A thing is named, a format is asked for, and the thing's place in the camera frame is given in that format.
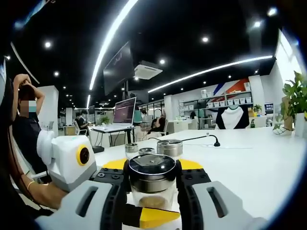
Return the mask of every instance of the metal lid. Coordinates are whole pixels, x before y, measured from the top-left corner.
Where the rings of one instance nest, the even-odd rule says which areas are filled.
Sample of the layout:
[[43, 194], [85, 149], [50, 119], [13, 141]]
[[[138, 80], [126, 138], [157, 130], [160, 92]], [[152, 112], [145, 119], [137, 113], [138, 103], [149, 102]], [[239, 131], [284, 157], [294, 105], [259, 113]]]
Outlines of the metal lid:
[[178, 157], [182, 154], [182, 141], [176, 139], [160, 140], [157, 142], [157, 153]]
[[129, 143], [125, 145], [125, 152], [127, 153], [134, 153], [139, 150], [137, 143]]
[[154, 148], [141, 148], [139, 154], [143, 155], [146, 153], [155, 154]]
[[130, 183], [143, 193], [169, 188], [176, 177], [176, 162], [168, 156], [144, 154], [129, 161]]

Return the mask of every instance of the ceiling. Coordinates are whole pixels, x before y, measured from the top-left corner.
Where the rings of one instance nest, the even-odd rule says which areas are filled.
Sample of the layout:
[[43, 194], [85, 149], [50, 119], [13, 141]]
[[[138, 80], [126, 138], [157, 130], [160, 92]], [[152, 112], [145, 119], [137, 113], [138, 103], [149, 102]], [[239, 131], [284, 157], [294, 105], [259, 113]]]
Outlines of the ceiling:
[[[163, 70], [150, 80], [129, 80], [129, 90], [143, 90], [233, 61], [274, 55], [280, 27], [278, 15], [267, 16], [272, 3], [264, 1], [139, 0], [117, 30], [90, 91], [101, 45], [127, 1], [51, 2], [15, 34], [13, 43], [24, 64], [40, 82], [32, 80], [33, 84], [56, 86], [59, 110], [71, 107], [72, 102], [76, 107], [86, 107], [89, 94], [90, 105], [97, 107], [109, 99], [110, 106], [121, 100], [123, 85], [104, 95], [103, 69], [127, 41], [130, 41], [134, 66], [144, 60]], [[259, 28], [253, 27], [256, 21], [261, 21]], [[209, 39], [207, 43], [202, 41], [204, 36]], [[49, 49], [44, 46], [46, 41], [51, 42]], [[9, 76], [26, 73], [12, 49], [8, 55], [11, 56], [7, 66]], [[267, 75], [273, 64], [272, 58], [220, 69], [165, 87], [149, 97], [158, 100], [164, 93], [200, 88], [204, 81], [213, 85], [246, 78], [255, 70]]]

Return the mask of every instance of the camera lens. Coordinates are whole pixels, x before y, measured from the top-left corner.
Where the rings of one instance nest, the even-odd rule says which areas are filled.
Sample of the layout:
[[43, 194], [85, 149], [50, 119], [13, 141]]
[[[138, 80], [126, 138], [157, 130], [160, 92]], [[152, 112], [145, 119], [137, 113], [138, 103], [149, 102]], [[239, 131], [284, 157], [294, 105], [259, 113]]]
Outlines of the camera lens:
[[90, 153], [87, 148], [83, 148], [80, 151], [80, 161], [82, 164], [86, 164], [90, 158]]

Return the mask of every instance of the potted plant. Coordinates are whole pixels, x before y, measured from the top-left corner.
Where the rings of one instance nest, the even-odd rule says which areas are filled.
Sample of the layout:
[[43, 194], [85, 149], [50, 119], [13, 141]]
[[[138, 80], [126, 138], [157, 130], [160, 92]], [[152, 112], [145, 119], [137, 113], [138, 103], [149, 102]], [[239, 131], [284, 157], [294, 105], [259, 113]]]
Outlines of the potted plant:
[[104, 124], [109, 124], [110, 123], [110, 119], [107, 117], [107, 116], [103, 116], [100, 118], [100, 122], [101, 124], [104, 123]]
[[281, 119], [293, 117], [295, 121], [295, 135], [307, 138], [307, 81], [304, 77], [295, 72], [295, 81], [288, 80], [292, 84], [284, 84], [283, 92], [287, 100], [281, 103]]
[[259, 104], [255, 104], [253, 107], [253, 111], [254, 111], [254, 116], [257, 116], [257, 114], [261, 114], [262, 111], [262, 107]]

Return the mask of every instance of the laptop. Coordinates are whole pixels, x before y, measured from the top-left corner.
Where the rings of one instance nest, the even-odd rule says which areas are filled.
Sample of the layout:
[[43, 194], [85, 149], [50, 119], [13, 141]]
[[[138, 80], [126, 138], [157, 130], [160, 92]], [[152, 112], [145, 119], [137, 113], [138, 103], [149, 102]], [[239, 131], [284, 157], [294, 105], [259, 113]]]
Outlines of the laptop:
[[117, 102], [114, 108], [113, 123], [104, 127], [105, 131], [133, 128], [136, 97]]

